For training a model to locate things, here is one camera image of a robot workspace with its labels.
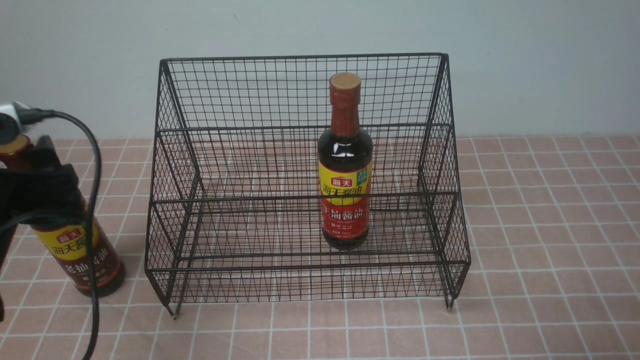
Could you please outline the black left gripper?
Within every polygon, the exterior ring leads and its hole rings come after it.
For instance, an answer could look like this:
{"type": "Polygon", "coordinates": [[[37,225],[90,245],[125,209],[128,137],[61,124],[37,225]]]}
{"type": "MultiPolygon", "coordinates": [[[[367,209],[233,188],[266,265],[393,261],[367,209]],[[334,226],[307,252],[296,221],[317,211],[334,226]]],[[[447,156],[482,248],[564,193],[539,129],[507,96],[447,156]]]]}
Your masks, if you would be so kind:
{"type": "Polygon", "coordinates": [[[1,146],[1,260],[18,224],[26,224],[67,276],[86,285],[85,200],[78,176],[64,165],[49,136],[19,135],[1,146]]]}

